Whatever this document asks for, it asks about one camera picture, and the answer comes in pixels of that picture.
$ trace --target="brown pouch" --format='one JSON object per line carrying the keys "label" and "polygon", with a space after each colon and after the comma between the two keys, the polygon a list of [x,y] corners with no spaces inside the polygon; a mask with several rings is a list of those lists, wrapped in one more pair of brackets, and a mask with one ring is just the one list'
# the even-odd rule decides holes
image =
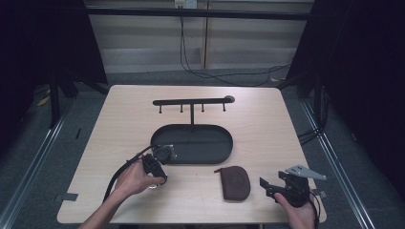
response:
{"label": "brown pouch", "polygon": [[244,168],[231,166],[214,171],[218,172],[221,172],[224,199],[242,201],[249,196],[250,181]]}

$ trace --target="wall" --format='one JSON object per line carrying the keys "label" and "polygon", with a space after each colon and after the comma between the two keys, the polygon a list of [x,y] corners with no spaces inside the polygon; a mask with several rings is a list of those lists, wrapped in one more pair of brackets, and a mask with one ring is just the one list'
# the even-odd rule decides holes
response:
{"label": "wall", "polygon": [[[174,1],[87,0],[87,6],[174,8]],[[198,1],[198,9],[310,12],[312,1]],[[90,15],[106,73],[181,69],[178,17]],[[291,62],[303,21],[184,18],[192,69],[269,68]]]}

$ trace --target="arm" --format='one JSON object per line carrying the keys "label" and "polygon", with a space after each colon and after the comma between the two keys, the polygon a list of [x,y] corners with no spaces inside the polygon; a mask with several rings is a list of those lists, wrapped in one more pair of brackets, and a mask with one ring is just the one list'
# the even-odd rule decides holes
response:
{"label": "arm", "polygon": [[137,160],[119,176],[115,190],[79,228],[106,228],[125,199],[160,183],[164,183],[164,178],[146,175],[142,160]]}
{"label": "arm", "polygon": [[315,213],[312,206],[307,202],[300,208],[291,206],[283,195],[276,193],[274,197],[280,205],[286,210],[288,215],[289,226],[292,229],[313,229],[315,228]]}

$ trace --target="wire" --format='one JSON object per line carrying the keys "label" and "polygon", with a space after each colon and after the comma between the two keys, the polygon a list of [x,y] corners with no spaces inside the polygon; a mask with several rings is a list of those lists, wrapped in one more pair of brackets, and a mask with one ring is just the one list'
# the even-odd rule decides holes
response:
{"label": "wire", "polygon": [[[186,54],[186,47],[185,47],[185,39],[184,39],[184,21],[183,18],[181,17],[181,46],[180,46],[180,62],[181,62],[181,66],[188,72],[191,73],[199,78],[204,78],[204,79],[210,79],[210,78],[214,78],[217,79],[223,83],[232,85],[232,86],[237,86],[237,87],[259,87],[262,85],[265,85],[269,79],[270,79],[270,74],[274,73],[276,71],[282,70],[284,68],[289,68],[290,64],[284,65],[284,66],[274,66],[270,69],[268,69],[265,72],[260,72],[260,73],[227,73],[227,74],[209,74],[209,73],[197,73],[193,70],[191,70],[190,65],[188,64],[188,59],[187,59],[187,54]],[[233,75],[262,75],[262,74],[266,74],[266,79],[260,83],[257,84],[253,84],[253,85],[242,85],[242,84],[237,84],[237,83],[232,83],[226,80],[221,79],[221,77],[225,77],[225,76],[233,76]]]}
{"label": "wire", "polygon": [[309,130],[303,134],[298,135],[298,138],[300,140],[301,146],[307,144],[308,142],[312,141],[319,135],[321,135],[325,127],[327,125],[327,119],[328,119],[328,113],[329,113],[329,103],[330,103],[330,98],[328,97],[328,94],[323,90],[322,92],[322,114],[321,114],[321,123],[319,123],[319,126],[315,129]]}
{"label": "wire", "polygon": [[134,157],[131,159],[127,160],[125,164],[123,164],[113,175],[113,177],[110,180],[110,183],[108,184],[107,190],[105,191],[104,199],[103,202],[107,199],[108,196],[110,196],[111,190],[113,189],[114,182],[118,179],[119,175],[122,174],[132,163],[135,161],[139,160],[139,157],[143,155],[147,150],[156,147],[157,145],[150,145],[143,149],[141,152],[137,153]]}

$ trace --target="black oval tray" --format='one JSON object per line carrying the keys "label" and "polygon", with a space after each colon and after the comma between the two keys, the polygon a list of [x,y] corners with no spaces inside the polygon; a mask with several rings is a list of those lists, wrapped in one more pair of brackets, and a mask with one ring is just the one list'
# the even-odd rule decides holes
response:
{"label": "black oval tray", "polygon": [[175,159],[167,164],[218,164],[232,152],[232,135],[208,124],[170,124],[155,131],[151,144],[173,145]]}

